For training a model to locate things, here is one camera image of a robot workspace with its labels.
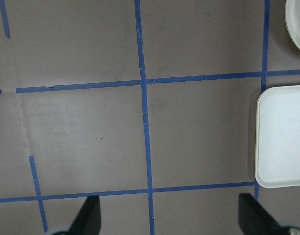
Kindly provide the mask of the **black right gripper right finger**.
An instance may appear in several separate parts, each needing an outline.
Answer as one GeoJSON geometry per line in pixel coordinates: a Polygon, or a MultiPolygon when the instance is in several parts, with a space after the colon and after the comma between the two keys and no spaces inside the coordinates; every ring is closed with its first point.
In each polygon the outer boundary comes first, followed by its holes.
{"type": "Polygon", "coordinates": [[[238,224],[245,235],[300,235],[299,227],[280,225],[249,193],[238,196],[238,224]]]}

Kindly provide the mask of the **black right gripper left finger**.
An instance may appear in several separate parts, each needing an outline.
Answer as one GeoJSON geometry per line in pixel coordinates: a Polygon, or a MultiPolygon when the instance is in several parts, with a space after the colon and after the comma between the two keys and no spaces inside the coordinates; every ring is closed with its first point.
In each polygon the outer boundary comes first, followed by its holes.
{"type": "Polygon", "coordinates": [[[68,229],[69,235],[98,235],[101,230],[100,198],[88,196],[79,210],[72,225],[68,229]]]}

